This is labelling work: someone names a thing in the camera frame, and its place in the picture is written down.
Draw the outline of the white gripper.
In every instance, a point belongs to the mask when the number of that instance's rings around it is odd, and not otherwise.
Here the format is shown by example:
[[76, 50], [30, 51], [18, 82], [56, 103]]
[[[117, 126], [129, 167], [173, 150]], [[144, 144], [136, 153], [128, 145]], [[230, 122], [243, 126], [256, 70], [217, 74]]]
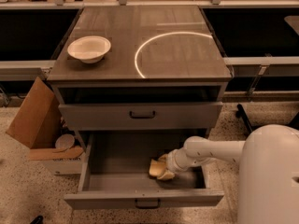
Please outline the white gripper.
[[189, 160], [183, 148], [174, 149], [168, 154], [163, 154], [158, 158], [158, 161], [166, 162], [165, 170], [157, 177], [158, 180], [167, 181], [175, 177], [175, 174], [185, 172], [189, 168]]

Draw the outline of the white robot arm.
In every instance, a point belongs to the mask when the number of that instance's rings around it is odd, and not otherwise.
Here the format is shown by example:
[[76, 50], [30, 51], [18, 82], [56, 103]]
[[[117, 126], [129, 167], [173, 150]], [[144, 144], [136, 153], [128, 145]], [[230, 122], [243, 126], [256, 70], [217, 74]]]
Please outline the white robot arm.
[[149, 174], [169, 180], [211, 159], [239, 165], [238, 224], [299, 224], [299, 132], [265, 125], [244, 141], [188, 138], [182, 148], [150, 164]]

